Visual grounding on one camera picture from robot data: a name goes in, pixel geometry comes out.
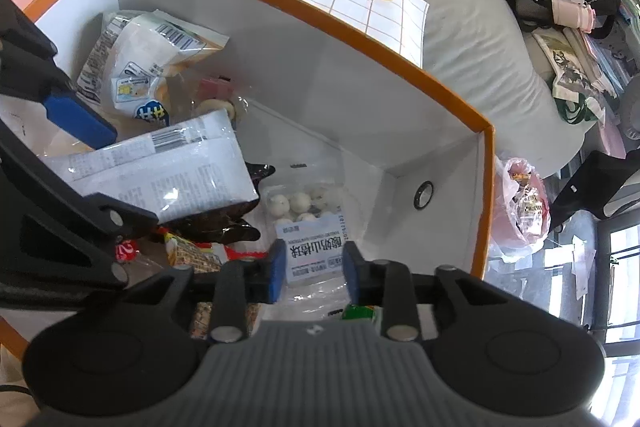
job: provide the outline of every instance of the snack package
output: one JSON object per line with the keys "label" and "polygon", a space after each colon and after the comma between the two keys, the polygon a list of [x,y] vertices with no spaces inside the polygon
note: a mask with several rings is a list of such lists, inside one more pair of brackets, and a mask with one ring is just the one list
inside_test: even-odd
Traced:
{"label": "snack package", "polygon": [[150,210],[160,223],[258,199],[223,110],[43,161],[80,195],[101,192]]}
{"label": "snack package", "polygon": [[116,12],[106,16],[100,38],[76,83],[78,93],[109,114],[169,126],[172,77],[226,45],[228,37],[153,13]]}
{"label": "snack package", "polygon": [[382,329],[382,308],[380,306],[358,306],[356,304],[347,304],[342,311],[342,320],[357,321],[368,319],[375,330],[380,334]]}
{"label": "snack package", "polygon": [[276,169],[287,179],[262,191],[273,238],[287,244],[287,283],[325,280],[342,273],[342,247],[349,240],[342,211],[342,187],[322,169],[293,164]]}
{"label": "snack package", "polygon": [[122,267],[129,277],[127,288],[135,286],[145,279],[149,279],[149,277],[154,276],[164,269],[164,267],[142,254],[138,254],[130,261],[119,261],[119,263],[122,264]]}
{"label": "snack package", "polygon": [[135,239],[126,239],[116,245],[116,261],[128,263],[140,255],[140,248]]}
{"label": "snack package", "polygon": [[[241,251],[255,251],[257,245],[255,241],[262,239],[263,234],[252,225],[256,216],[254,210],[260,204],[260,192],[258,186],[260,181],[271,176],[275,168],[271,165],[245,163],[254,188],[258,193],[258,198],[248,203],[233,204],[208,212],[201,212],[195,216],[174,219],[166,224],[166,227],[178,235],[198,243],[221,243],[222,245],[234,244],[236,247],[240,242]],[[263,250],[269,250],[269,245],[263,245]]]}
{"label": "snack package", "polygon": [[261,320],[339,320],[350,302],[344,277],[334,277],[302,287],[283,287],[278,302],[263,306]]}
{"label": "snack package", "polygon": [[248,103],[236,93],[230,78],[203,78],[193,97],[193,116],[201,116],[212,110],[225,109],[235,126],[247,112]]}
{"label": "snack package", "polygon": [[532,253],[532,248],[542,247],[549,232],[545,186],[536,170],[520,158],[506,162],[495,158],[495,170],[493,242],[501,250]]}
{"label": "snack package", "polygon": [[[243,257],[245,259],[247,257],[257,259],[266,256],[266,252],[257,252],[254,255],[238,255],[229,247],[223,247],[215,243],[205,245],[192,243],[178,235],[168,232],[164,234],[164,241],[169,264],[171,266],[175,266],[176,264],[190,264],[196,273],[220,271],[223,264],[234,259],[242,259]],[[260,311],[260,304],[249,304],[247,306],[246,322],[249,334],[251,334],[257,326],[258,311]],[[191,324],[192,337],[196,339],[206,338],[207,331],[209,330],[210,316],[211,303],[200,302],[196,305],[193,322]]]}

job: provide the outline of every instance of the white snack package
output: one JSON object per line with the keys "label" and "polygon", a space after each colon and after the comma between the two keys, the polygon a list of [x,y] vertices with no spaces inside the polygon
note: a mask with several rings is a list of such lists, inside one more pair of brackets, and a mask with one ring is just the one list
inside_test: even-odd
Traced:
{"label": "white snack package", "polygon": [[324,166],[281,168],[282,181],[261,190],[268,234],[287,248],[287,283],[326,280],[342,272],[342,247],[349,240],[342,209],[343,187]]}
{"label": "white snack package", "polygon": [[275,304],[260,308],[260,318],[267,321],[340,319],[349,302],[344,277],[334,277],[305,286],[283,286]]}
{"label": "white snack package", "polygon": [[97,151],[41,159],[80,195],[101,192],[160,223],[258,198],[225,110]]}
{"label": "white snack package", "polygon": [[342,213],[325,213],[312,221],[282,223],[276,234],[287,243],[287,282],[342,272],[342,247],[349,240]]}
{"label": "white snack package", "polygon": [[170,124],[168,77],[221,50],[228,37],[160,10],[111,16],[78,78],[107,113]]}

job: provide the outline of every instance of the black chair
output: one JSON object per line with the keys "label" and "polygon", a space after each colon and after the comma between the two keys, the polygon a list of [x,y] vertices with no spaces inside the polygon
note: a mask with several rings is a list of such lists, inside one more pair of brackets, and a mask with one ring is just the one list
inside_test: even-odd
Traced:
{"label": "black chair", "polygon": [[593,151],[551,204],[551,230],[578,210],[588,210],[598,219],[608,219],[638,203],[640,197],[621,206],[612,216],[604,213],[604,206],[639,169],[640,150],[628,152],[625,159]]}

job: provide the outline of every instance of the orange-rimmed box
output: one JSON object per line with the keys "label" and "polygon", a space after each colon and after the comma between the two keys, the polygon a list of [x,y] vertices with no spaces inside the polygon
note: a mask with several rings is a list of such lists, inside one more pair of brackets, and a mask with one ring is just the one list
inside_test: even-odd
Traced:
{"label": "orange-rimmed box", "polygon": [[[365,257],[420,273],[452,264],[482,277],[494,130],[431,75],[300,0],[34,0],[26,13],[55,42],[59,67],[77,78],[102,13],[118,9],[160,9],[230,37],[198,66],[248,94],[238,126],[245,159],[330,158],[350,195],[350,235]],[[26,131],[46,143],[51,125],[22,106],[14,109],[23,111]],[[433,198],[417,210],[425,181]]]}

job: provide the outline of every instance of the black cable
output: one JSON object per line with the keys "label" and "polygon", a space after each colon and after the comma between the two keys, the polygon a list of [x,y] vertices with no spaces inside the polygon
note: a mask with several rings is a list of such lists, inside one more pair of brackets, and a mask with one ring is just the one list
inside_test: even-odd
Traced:
{"label": "black cable", "polygon": [[29,391],[26,387],[23,387],[21,385],[10,385],[10,384],[0,385],[0,393],[5,393],[8,391],[13,391],[14,393],[28,394],[29,396],[31,396],[31,391]]}

